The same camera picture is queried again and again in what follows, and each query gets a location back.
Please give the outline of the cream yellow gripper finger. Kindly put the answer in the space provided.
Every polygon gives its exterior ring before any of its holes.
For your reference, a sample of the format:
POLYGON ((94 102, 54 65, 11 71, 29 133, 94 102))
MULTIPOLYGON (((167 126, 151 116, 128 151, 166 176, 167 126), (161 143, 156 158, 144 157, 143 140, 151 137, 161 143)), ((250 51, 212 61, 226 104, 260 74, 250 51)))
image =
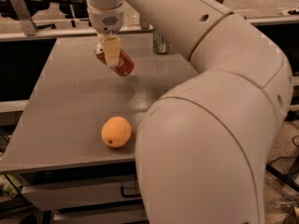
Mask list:
POLYGON ((101 40, 107 65, 112 68, 119 65, 121 53, 121 39, 110 32, 101 40))

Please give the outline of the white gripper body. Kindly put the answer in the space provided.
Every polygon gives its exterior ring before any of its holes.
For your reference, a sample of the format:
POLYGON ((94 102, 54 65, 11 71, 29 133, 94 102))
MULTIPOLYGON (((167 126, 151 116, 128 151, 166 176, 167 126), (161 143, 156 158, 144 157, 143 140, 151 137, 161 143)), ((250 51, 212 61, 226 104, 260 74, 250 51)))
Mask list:
POLYGON ((117 33, 123 26, 124 7, 98 8, 88 5, 90 22, 98 34, 117 33))

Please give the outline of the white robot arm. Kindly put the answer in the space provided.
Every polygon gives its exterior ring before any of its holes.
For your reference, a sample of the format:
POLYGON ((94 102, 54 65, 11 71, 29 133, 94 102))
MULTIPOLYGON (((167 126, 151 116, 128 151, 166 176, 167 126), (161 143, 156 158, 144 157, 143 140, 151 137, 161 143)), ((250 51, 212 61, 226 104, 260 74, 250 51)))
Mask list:
POLYGON ((149 224, 264 224, 269 149, 292 100, 283 51, 214 0, 87 0, 95 30, 132 6, 196 70, 159 98, 135 139, 149 224))

